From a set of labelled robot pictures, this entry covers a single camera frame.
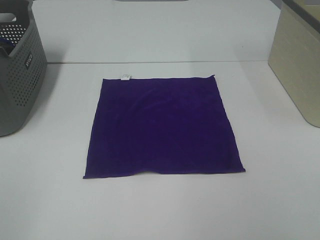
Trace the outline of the grey perforated laundry basket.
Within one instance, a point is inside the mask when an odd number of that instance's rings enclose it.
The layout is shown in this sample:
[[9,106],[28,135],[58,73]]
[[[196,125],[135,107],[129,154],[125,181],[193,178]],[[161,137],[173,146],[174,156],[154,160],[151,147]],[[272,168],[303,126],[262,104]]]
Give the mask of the grey perforated laundry basket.
[[0,135],[18,131],[41,89],[47,58],[31,0],[2,0],[0,12],[15,21],[0,24]]

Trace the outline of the purple towel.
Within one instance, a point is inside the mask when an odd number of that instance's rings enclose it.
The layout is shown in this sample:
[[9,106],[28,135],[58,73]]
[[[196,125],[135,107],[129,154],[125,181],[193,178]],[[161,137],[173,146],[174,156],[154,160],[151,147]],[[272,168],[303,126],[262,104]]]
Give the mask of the purple towel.
[[86,179],[244,171],[214,75],[102,81]]

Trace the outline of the beige plastic bin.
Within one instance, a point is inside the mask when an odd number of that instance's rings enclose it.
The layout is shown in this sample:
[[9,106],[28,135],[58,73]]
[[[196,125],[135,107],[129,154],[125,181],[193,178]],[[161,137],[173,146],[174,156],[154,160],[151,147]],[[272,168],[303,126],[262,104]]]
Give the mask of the beige plastic bin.
[[281,4],[268,65],[310,125],[320,126],[320,6],[311,0]]

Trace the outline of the white towel label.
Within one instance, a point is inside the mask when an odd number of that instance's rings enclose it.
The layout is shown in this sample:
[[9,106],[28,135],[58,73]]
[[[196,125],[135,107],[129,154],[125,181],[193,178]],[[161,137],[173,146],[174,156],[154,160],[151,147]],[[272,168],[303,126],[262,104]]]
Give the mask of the white towel label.
[[122,80],[122,81],[129,81],[131,78],[132,78],[132,76],[131,76],[130,74],[124,74],[124,75],[121,77],[121,80]]

